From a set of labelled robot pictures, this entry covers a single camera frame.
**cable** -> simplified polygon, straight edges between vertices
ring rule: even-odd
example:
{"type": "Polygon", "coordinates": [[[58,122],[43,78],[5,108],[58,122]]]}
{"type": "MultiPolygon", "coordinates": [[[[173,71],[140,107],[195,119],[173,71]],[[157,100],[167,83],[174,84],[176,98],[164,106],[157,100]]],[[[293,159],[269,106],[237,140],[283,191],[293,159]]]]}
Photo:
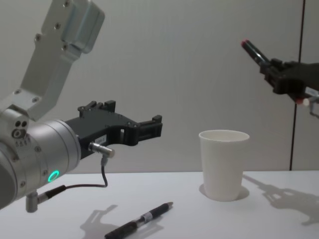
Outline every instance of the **cable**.
{"type": "Polygon", "coordinates": [[[104,181],[104,185],[101,184],[76,184],[76,185],[71,185],[71,186],[65,186],[62,185],[60,187],[54,188],[52,190],[46,191],[45,193],[42,193],[41,195],[38,196],[38,203],[45,202],[46,200],[62,193],[66,189],[70,188],[80,188],[80,187],[96,187],[96,188],[106,188],[108,184],[108,180],[105,175],[105,165],[107,164],[108,159],[106,157],[103,157],[101,160],[101,174],[102,178],[104,181]]]}
{"type": "Polygon", "coordinates": [[[105,176],[104,166],[101,166],[101,173],[102,173],[102,177],[104,180],[104,185],[101,185],[101,184],[76,184],[76,185],[67,186],[66,189],[80,188],[80,187],[106,188],[109,184],[108,184],[108,180],[106,179],[106,176],[105,176]]]}

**label sticker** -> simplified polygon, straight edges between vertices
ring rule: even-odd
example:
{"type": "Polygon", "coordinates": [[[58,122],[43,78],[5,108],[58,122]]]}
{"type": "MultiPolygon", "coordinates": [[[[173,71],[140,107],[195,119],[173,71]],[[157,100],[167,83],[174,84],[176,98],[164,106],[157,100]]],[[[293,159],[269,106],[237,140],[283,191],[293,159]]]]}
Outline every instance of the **label sticker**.
{"type": "Polygon", "coordinates": [[[145,213],[143,217],[144,217],[145,223],[148,223],[153,219],[153,215],[150,212],[145,213]]]}
{"type": "Polygon", "coordinates": [[[98,143],[98,144],[106,143],[106,135],[97,138],[94,142],[95,142],[95,143],[98,143]]]}

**green indicator light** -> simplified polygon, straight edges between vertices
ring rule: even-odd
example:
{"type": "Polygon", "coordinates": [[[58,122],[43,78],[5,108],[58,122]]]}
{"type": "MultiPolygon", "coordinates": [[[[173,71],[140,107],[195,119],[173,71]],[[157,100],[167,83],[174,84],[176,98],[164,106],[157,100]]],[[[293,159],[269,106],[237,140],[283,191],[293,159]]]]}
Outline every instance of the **green indicator light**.
{"type": "Polygon", "coordinates": [[[60,172],[59,171],[54,171],[53,173],[51,173],[51,175],[48,178],[48,182],[52,182],[53,180],[55,180],[58,176],[59,176],[60,172]]]}

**black cable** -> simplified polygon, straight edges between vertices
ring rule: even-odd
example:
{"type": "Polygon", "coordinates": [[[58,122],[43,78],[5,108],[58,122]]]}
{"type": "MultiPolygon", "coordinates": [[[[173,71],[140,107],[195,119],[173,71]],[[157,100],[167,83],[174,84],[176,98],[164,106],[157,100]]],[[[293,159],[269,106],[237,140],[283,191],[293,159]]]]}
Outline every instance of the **black cable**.
{"type": "Polygon", "coordinates": [[[106,188],[108,186],[108,180],[106,179],[104,166],[101,166],[101,174],[103,177],[104,185],[101,185],[101,184],[76,184],[76,185],[71,185],[71,186],[67,186],[67,187],[65,185],[62,185],[60,187],[49,190],[49,191],[45,192],[44,194],[47,196],[48,199],[50,199],[50,198],[62,193],[66,189],[70,189],[70,188],[80,188],[80,187],[106,188]]]}
{"type": "Polygon", "coordinates": [[[104,180],[104,185],[101,185],[101,184],[76,184],[76,185],[67,186],[66,189],[69,189],[69,188],[80,188],[80,187],[106,188],[109,184],[108,184],[108,180],[106,179],[106,176],[105,176],[104,166],[101,166],[101,173],[102,173],[102,177],[103,177],[103,180],[104,180]]]}

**cup rim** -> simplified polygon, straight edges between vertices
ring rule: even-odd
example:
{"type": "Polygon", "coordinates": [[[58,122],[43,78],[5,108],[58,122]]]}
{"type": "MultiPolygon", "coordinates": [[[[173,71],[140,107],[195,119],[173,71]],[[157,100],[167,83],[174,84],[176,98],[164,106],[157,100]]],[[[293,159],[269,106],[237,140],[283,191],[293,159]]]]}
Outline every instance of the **cup rim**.
{"type": "Polygon", "coordinates": [[[242,141],[246,141],[249,140],[250,135],[241,131],[236,131],[236,130],[228,130],[228,129],[213,129],[213,130],[206,130],[203,131],[201,133],[199,133],[199,138],[205,139],[205,140],[210,140],[210,141],[216,141],[216,142],[242,142],[242,141]],[[242,139],[240,140],[222,140],[222,139],[211,139],[211,138],[207,138],[204,137],[203,134],[208,133],[208,132],[232,132],[232,133],[239,133],[243,136],[242,139]]]}

